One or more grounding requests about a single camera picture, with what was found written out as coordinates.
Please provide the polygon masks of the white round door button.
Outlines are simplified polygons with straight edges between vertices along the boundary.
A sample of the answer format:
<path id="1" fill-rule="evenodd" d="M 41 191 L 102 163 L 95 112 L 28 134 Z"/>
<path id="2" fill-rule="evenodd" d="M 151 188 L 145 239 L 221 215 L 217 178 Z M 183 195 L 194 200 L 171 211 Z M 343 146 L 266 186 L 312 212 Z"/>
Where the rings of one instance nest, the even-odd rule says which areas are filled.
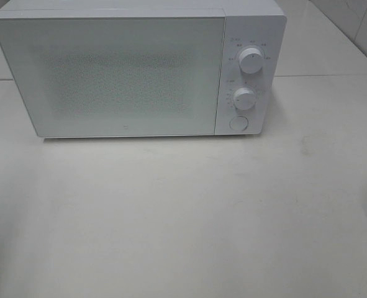
<path id="1" fill-rule="evenodd" d="M 248 124 L 249 124 L 249 121 L 246 117 L 244 116 L 236 116 L 234 117 L 229 125 L 230 125 L 230 128 L 234 131 L 238 131 L 238 132 L 243 132 L 245 131 L 247 128 L 248 128 Z"/>

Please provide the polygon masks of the white round knob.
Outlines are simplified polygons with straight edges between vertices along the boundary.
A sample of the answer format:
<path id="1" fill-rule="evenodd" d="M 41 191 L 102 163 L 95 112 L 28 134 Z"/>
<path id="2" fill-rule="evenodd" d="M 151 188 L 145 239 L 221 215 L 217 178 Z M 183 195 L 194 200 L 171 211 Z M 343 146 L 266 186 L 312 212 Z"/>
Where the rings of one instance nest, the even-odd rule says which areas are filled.
<path id="1" fill-rule="evenodd" d="M 233 104 L 241 111 L 251 109 L 256 104 L 257 96 L 251 88 L 240 88 L 233 94 Z"/>
<path id="2" fill-rule="evenodd" d="M 238 54 L 238 64 L 240 70 L 245 73 L 252 75 L 260 71 L 263 67 L 263 60 L 265 54 L 262 49 L 256 45 L 250 45 L 245 47 Z"/>

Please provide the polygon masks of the white microwave door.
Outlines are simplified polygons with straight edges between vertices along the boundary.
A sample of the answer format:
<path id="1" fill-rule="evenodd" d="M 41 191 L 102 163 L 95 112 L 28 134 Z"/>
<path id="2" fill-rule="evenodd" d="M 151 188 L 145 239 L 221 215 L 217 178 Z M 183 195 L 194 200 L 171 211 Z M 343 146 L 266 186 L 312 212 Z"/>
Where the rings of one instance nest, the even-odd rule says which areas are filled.
<path id="1" fill-rule="evenodd" d="M 43 138 L 210 135 L 224 19 L 0 19 Z"/>

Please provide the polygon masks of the white microwave oven body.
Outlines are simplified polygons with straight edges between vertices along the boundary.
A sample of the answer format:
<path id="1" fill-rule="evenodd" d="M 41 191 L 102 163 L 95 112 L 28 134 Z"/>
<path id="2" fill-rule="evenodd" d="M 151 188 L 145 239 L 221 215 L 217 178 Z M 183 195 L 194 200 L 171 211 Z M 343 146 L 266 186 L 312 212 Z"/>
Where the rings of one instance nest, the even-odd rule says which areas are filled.
<path id="1" fill-rule="evenodd" d="M 271 85 L 287 22 L 284 12 L 274 1 L 9 1 L 0 8 L 1 20 L 211 17 L 224 19 L 224 33 L 215 125 L 210 135 L 258 134 L 262 130 L 271 96 Z M 250 45 L 260 47 L 265 59 L 260 71 L 245 74 L 240 70 L 238 54 Z M 251 88 L 257 96 L 256 104 L 249 110 L 238 110 L 233 104 L 233 94 L 240 88 Z M 249 121 L 248 128 L 243 132 L 234 131 L 229 125 L 239 115 Z M 193 135 L 119 137 L 174 136 Z"/>

